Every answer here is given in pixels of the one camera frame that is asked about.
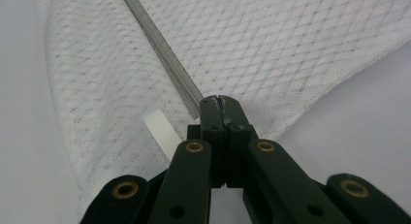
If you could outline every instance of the white tag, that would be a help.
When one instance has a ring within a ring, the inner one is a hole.
[[[156,110],[142,119],[167,158],[172,161],[175,150],[181,143],[181,139],[172,124],[160,110]]]

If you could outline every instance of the white fabric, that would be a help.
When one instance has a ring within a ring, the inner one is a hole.
[[[156,110],[142,119],[161,150],[163,150],[163,153],[166,154],[167,159],[172,161],[175,150],[182,139],[175,132],[169,120],[167,120],[161,110]]]
[[[411,35],[411,0],[141,0],[205,96],[240,100],[276,140],[334,86]],[[168,160],[142,117],[191,121],[123,0],[42,0],[54,111],[80,188],[79,216],[124,174]]]

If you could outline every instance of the brass screw hole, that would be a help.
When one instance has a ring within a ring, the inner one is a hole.
[[[308,205],[307,210],[313,216],[323,216],[324,215],[323,209],[315,205]]]
[[[180,206],[175,206],[170,208],[170,217],[174,218],[174,219],[178,219],[181,218],[182,216],[184,216],[185,214],[185,209],[183,207]]]
[[[199,143],[190,143],[185,147],[185,149],[187,149],[188,152],[197,153],[202,151],[204,147],[202,144]]]
[[[351,196],[358,198],[366,198],[369,196],[368,189],[353,179],[344,179],[339,183],[339,186]]]
[[[118,200],[133,197],[139,191],[139,186],[134,181],[122,181],[112,189],[112,195]]]
[[[257,147],[264,152],[271,152],[275,150],[275,146],[268,142],[259,142],[257,143]]]

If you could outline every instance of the fabric fold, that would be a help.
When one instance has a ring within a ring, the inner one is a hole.
[[[316,100],[411,37],[411,0],[140,0],[204,96],[240,101],[276,140]],[[114,177],[168,160],[142,117],[192,121],[124,0],[39,0],[59,131],[79,218]]]

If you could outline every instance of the white mesh fabric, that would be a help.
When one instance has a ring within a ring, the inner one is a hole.
[[[411,0],[141,0],[206,97],[232,96],[276,140],[411,36]]]
[[[190,115],[123,0],[52,0],[49,85],[79,185],[79,214],[111,179],[166,169],[142,118],[164,112],[180,137]]]
[[[204,96],[240,100],[276,140],[319,97],[411,35],[411,0],[141,0]],[[191,117],[123,0],[40,0],[61,138],[79,218],[104,184],[168,161],[142,122]]]

